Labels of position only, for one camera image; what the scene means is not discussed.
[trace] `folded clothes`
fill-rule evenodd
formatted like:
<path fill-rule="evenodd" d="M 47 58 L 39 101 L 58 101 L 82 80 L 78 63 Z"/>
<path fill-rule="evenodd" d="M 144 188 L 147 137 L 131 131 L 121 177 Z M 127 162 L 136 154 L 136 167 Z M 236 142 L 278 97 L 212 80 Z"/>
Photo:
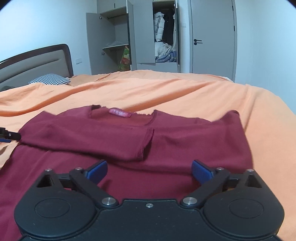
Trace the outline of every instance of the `folded clothes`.
<path fill-rule="evenodd" d="M 177 61 L 177 55 L 176 51 L 170 51 L 167 53 L 167 55 L 164 55 L 162 57 L 156 57 L 155 62 L 156 63 L 163 63 L 163 62 L 176 62 Z"/>
<path fill-rule="evenodd" d="M 155 62 L 176 62 L 176 50 L 169 44 L 155 42 Z"/>

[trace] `wardrobe cabinet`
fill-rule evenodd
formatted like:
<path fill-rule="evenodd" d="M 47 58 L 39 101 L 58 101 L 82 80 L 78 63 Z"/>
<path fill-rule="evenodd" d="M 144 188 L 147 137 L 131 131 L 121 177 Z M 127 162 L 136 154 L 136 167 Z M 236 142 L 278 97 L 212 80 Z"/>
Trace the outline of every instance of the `wardrobe cabinet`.
<path fill-rule="evenodd" d="M 174 0 L 97 0 L 97 14 L 86 14 L 89 58 L 92 74 L 118 71 L 125 46 L 130 69 L 180 72 L 180 20 Z M 156 63 L 154 13 L 175 12 L 176 62 Z"/>
<path fill-rule="evenodd" d="M 97 0 L 97 13 L 126 7 L 126 0 Z"/>

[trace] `wall outlet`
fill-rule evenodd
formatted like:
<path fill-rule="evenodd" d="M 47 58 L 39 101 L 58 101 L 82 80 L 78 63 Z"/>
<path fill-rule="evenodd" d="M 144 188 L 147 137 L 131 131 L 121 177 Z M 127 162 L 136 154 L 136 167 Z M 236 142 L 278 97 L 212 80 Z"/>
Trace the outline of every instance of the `wall outlet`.
<path fill-rule="evenodd" d="M 77 58 L 77 59 L 75 59 L 75 63 L 76 63 L 76 64 L 82 63 L 82 58 Z"/>

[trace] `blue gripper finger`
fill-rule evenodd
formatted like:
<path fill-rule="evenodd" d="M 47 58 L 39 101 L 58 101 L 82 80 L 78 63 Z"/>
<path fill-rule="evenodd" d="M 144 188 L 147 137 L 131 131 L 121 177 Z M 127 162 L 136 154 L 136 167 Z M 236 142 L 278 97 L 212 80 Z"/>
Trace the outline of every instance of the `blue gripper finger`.
<path fill-rule="evenodd" d="M 108 164 L 105 160 L 100 161 L 86 169 L 84 175 L 87 179 L 98 184 L 107 175 Z"/>
<path fill-rule="evenodd" d="M 0 142 L 6 142 L 6 143 L 10 143 L 10 142 L 11 142 L 11 140 L 4 139 L 4 138 L 0 138 Z"/>
<path fill-rule="evenodd" d="M 209 168 L 202 162 L 194 160 L 191 165 L 191 172 L 194 178 L 200 183 L 204 184 L 214 177 L 214 170 Z"/>

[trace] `door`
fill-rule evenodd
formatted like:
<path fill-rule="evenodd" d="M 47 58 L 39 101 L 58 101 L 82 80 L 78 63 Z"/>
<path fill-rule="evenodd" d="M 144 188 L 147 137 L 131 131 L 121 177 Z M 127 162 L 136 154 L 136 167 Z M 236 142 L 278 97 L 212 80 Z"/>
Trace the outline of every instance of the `door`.
<path fill-rule="evenodd" d="M 126 0 L 115 0 L 114 8 L 121 8 L 126 6 Z"/>
<path fill-rule="evenodd" d="M 97 13 L 103 13 L 114 9 L 114 1 L 97 0 Z"/>
<path fill-rule="evenodd" d="M 177 65 L 178 73 L 181 73 L 181 26 L 180 26 L 180 11 L 179 0 L 175 0 L 175 28 L 174 28 L 174 41 L 177 42 Z"/>
<path fill-rule="evenodd" d="M 155 63 L 152 0 L 133 0 L 137 63 Z"/>
<path fill-rule="evenodd" d="M 112 73 L 118 70 L 116 52 L 102 48 L 115 39 L 115 27 L 96 13 L 86 13 L 86 33 L 89 48 L 91 74 Z"/>
<path fill-rule="evenodd" d="M 126 0 L 126 12 L 128 14 L 128 42 L 130 50 L 131 70 L 137 70 L 135 29 L 133 24 L 133 5 L 129 0 Z"/>
<path fill-rule="evenodd" d="M 232 79 L 234 18 L 231 0 L 191 0 L 193 73 Z"/>

